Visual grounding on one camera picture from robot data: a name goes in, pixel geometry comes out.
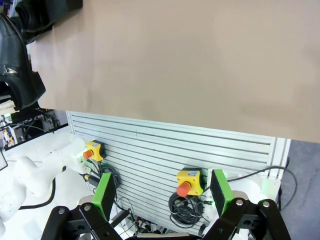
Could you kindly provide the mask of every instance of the white plastic part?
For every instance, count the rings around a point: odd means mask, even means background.
[[[3,222],[12,218],[23,205],[27,190],[36,197],[45,196],[51,188],[53,179],[62,172],[64,167],[80,174],[86,173],[76,157],[85,148],[86,143],[77,137],[70,144],[44,157],[40,167],[26,156],[17,160],[13,170],[11,190],[0,199],[0,237],[6,231]]]

